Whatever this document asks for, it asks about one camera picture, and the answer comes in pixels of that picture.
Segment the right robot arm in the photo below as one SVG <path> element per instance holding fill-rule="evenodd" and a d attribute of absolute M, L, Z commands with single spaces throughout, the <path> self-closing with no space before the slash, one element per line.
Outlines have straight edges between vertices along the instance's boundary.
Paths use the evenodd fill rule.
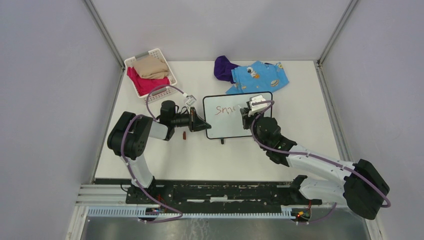
<path fill-rule="evenodd" d="M 275 164 L 321 178 L 296 177 L 294 187 L 288 191 L 293 203 L 302 204 L 308 199 L 343 204 L 368 220 L 374 220 L 381 208 L 391 207 L 390 187 L 371 162 L 343 161 L 308 150 L 283 136 L 277 120 L 264 115 L 270 107 L 270 101 L 266 101 L 257 109 L 241 108 L 243 128 L 250 130 L 253 140 Z"/>

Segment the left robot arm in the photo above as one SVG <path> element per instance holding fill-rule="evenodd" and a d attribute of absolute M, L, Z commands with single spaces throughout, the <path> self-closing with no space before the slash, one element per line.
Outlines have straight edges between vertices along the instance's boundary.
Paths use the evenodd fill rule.
<path fill-rule="evenodd" d="M 149 117 L 125 111 L 118 119 L 107 138 L 107 147 L 121 158 L 131 176 L 132 185 L 139 188 L 138 197 L 145 204 L 153 203 L 157 190 L 151 185 L 155 177 L 149 170 L 144 155 L 150 138 L 169 141 L 175 128 L 187 127 L 190 132 L 209 130 L 212 126 L 201 118 L 191 106 L 177 112 L 172 100 L 161 103 L 160 115 Z"/>

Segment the whiteboard with black frame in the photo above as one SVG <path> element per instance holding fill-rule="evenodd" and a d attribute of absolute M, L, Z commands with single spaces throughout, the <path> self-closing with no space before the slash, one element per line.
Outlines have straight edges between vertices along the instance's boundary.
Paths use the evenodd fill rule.
<path fill-rule="evenodd" d="M 211 125 L 206 130 L 206 137 L 211 140 L 250 137 L 251 131 L 243 128 L 240 110 L 248 106 L 251 98 L 259 95 L 267 101 L 273 99 L 273 94 L 267 91 L 205 96 L 202 100 L 204 119 Z"/>

